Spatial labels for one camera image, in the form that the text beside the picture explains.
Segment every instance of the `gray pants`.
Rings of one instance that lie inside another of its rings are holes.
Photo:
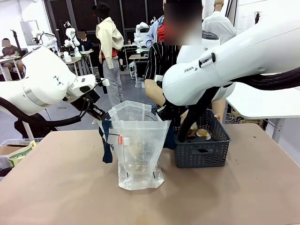
[[[123,102],[122,83],[120,80],[120,69],[118,58],[112,60],[113,69],[108,68],[107,61],[103,61],[103,76],[108,79],[107,93],[112,107]]]

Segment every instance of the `basket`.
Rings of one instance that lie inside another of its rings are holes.
[[[179,130],[180,119],[174,121],[175,134]],[[206,129],[210,140],[187,138],[184,143],[177,142],[175,149],[175,163],[178,168],[201,168],[224,166],[230,142],[230,137],[221,122],[214,117],[210,109],[197,121],[198,129]]]

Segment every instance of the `clear plastic bag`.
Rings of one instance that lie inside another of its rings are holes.
[[[157,162],[170,121],[151,113],[150,105],[130,101],[109,114],[112,128],[107,143],[119,160],[119,186],[127,190],[157,188],[164,181]]]

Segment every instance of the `label on bag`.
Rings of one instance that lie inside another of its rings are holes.
[[[123,144],[123,136],[118,137],[118,144]]]

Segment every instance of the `striped shirt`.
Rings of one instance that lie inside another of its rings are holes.
[[[176,64],[179,50],[176,45],[165,45],[163,41],[150,48],[145,79],[155,79],[155,75],[165,75]]]

